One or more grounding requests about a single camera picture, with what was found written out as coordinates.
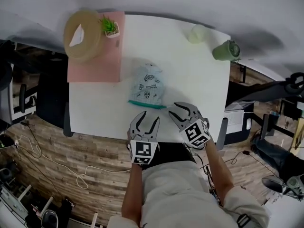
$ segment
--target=small white pot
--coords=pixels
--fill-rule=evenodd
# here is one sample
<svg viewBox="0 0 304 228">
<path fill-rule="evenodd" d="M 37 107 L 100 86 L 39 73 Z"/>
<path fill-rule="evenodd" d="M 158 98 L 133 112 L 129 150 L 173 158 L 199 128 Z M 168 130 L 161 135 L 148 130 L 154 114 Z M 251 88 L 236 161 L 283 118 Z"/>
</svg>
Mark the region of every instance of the small white pot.
<svg viewBox="0 0 304 228">
<path fill-rule="evenodd" d="M 117 22 L 115 22 L 115 24 L 117 25 L 117 28 L 118 28 L 118 32 L 116 34 L 113 34 L 113 35 L 110 35 L 108 36 L 106 33 L 105 33 L 105 36 L 108 37 L 108 38 L 115 38 L 115 37 L 118 37 L 120 35 L 119 33 L 119 26 L 117 24 Z"/>
</svg>

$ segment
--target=floor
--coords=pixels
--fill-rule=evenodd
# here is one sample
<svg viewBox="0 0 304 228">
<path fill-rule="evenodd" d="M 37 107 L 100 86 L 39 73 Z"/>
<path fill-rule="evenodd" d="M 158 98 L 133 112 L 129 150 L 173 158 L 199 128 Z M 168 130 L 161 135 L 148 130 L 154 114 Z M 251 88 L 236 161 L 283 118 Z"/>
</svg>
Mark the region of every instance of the floor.
<svg viewBox="0 0 304 228">
<path fill-rule="evenodd" d="M 230 80 L 236 82 L 242 80 L 242 73 L 238 65 L 231 66 Z M 247 84 L 253 85 L 269 81 L 265 76 L 247 70 Z M 279 101 L 259 103 L 255 105 L 255 113 L 262 116 L 271 110 L 277 111 L 279 106 Z M 56 205 L 60 204 L 62 198 L 69 197 L 76 204 L 72 214 L 78 220 L 90 223 L 94 213 L 97 212 L 97 223 L 106 225 L 112 215 L 120 214 L 129 173 L 108 173 L 92 167 L 86 170 L 86 167 L 93 165 L 111 171 L 129 169 L 131 164 L 125 141 L 77 133 L 68 138 L 63 135 L 62 129 L 48 124 L 36 115 L 29 116 L 27 122 L 39 142 L 43 155 L 66 165 L 76 173 L 83 174 L 86 172 L 86 175 L 82 178 L 88 184 L 88 188 L 80 188 L 76 183 L 76 175 L 67 168 L 59 166 L 43 156 L 41 158 L 38 158 L 38 155 L 35 154 L 31 156 L 32 148 L 25 137 L 19 140 L 19 145 L 27 149 L 28 152 L 22 148 L 19 148 L 18 151 L 14 148 L 2 151 L 12 156 L 22 169 L 22 173 L 18 176 L 21 183 L 24 185 L 31 184 L 45 198 L 53 196 Z M 281 116 L 279 125 L 284 127 L 286 122 L 289 122 L 288 129 L 292 131 L 295 128 L 295 123 L 291 119 Z M 258 129 L 259 126 L 253 123 L 251 136 Z M 28 137 L 33 143 L 34 151 L 37 152 L 36 141 L 28 127 L 17 124 L 9 128 L 6 133 L 13 139 L 19 139 L 21 135 Z M 272 143 L 282 144 L 284 148 L 288 148 L 292 140 L 278 132 L 273 137 L 267 137 L 267 139 Z M 225 146 L 221 151 L 223 159 L 229 160 L 242 150 L 250 150 L 249 140 L 250 138 L 241 143 Z M 198 153 L 203 157 L 204 163 L 208 163 L 205 151 L 202 150 Z M 261 178 L 271 174 L 269 170 L 252 157 L 242 153 L 237 157 L 237 163 L 232 165 L 229 161 L 227 165 L 234 176 L 236 185 L 247 188 L 260 203 L 266 200 L 268 189 L 262 185 Z M 80 179 L 78 181 L 80 186 L 86 187 Z"/>
</svg>

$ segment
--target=chair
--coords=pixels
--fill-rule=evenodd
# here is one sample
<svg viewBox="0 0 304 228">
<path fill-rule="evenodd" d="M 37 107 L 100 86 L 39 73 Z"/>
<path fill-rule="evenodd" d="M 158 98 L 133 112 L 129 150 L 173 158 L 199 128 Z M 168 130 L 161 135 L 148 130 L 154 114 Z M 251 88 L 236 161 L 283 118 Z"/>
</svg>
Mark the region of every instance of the chair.
<svg viewBox="0 0 304 228">
<path fill-rule="evenodd" d="M 290 78 L 287 78 L 285 81 L 274 81 L 262 85 L 253 86 L 244 86 L 230 81 L 228 86 L 226 107 L 234 102 L 246 105 L 246 102 L 268 102 L 292 96 L 304 97 L 304 73 L 294 73 L 290 76 Z M 242 131 L 236 133 L 229 133 L 223 136 L 223 133 L 226 131 L 225 129 L 221 129 L 220 132 L 222 133 L 222 135 L 219 136 L 219 138 L 220 141 L 224 143 L 223 145 L 217 145 L 217 148 L 219 150 L 221 150 L 224 145 L 238 143 L 246 140 L 249 137 L 250 129 L 246 129 L 246 122 L 248 118 L 254 120 L 262 126 L 263 136 L 265 136 L 266 132 L 269 132 L 272 129 L 278 130 L 284 134 L 287 134 L 288 136 L 293 135 L 293 133 L 287 131 L 286 129 L 276 126 L 275 120 L 272 117 L 265 115 L 263 119 L 259 118 L 253 113 L 253 109 L 253 103 L 244 107 L 245 114 L 243 119 Z"/>
<path fill-rule="evenodd" d="M 13 63 L 28 73 L 40 74 L 38 85 L 27 90 L 22 84 L 19 94 L 19 110 L 24 113 L 28 107 L 36 105 L 36 114 L 43 120 L 60 127 L 65 136 L 72 136 L 69 121 L 67 82 L 67 56 L 63 54 L 31 57 L 14 50 L 12 43 L 6 41 L 0 47 L 2 60 Z"/>
</svg>

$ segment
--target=pink mat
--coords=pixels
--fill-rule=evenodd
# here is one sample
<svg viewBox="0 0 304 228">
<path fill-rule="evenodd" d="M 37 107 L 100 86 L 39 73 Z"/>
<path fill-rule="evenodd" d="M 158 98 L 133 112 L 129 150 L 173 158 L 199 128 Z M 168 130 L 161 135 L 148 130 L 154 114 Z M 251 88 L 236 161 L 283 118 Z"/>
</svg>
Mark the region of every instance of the pink mat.
<svg viewBox="0 0 304 228">
<path fill-rule="evenodd" d="M 100 13 L 118 23 L 120 35 L 109 39 L 103 33 L 103 49 L 99 56 L 85 63 L 68 60 L 68 82 L 119 82 L 124 37 L 124 12 Z"/>
</svg>

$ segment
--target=white shirt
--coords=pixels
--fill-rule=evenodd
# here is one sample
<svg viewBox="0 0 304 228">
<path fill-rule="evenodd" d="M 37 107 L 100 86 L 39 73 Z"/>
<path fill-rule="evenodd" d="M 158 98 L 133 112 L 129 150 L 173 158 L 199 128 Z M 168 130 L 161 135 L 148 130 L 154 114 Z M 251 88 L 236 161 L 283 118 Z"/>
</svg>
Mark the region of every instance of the white shirt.
<svg viewBox="0 0 304 228">
<path fill-rule="evenodd" d="M 256 199 L 241 187 L 231 189 L 221 208 L 209 194 L 198 166 L 191 161 L 165 163 L 142 172 L 142 228 L 238 228 L 234 219 L 247 214 L 257 227 L 269 217 Z M 132 220 L 113 216 L 108 228 L 137 228 Z"/>
</svg>

